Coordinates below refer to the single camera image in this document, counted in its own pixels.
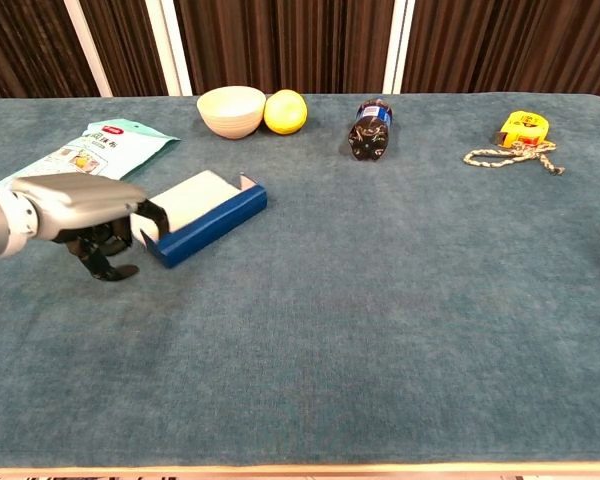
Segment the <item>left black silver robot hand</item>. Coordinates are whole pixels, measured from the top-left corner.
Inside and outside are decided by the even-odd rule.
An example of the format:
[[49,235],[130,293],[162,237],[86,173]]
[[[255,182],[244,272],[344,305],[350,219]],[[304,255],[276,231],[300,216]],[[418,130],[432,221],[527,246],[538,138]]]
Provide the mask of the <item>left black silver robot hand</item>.
[[11,190],[24,195],[38,215],[36,236],[64,244],[92,277],[108,282],[138,273],[135,265],[114,267],[108,258],[131,246],[131,216],[154,222],[158,236],[170,232],[166,211],[135,185],[86,173],[19,177]]

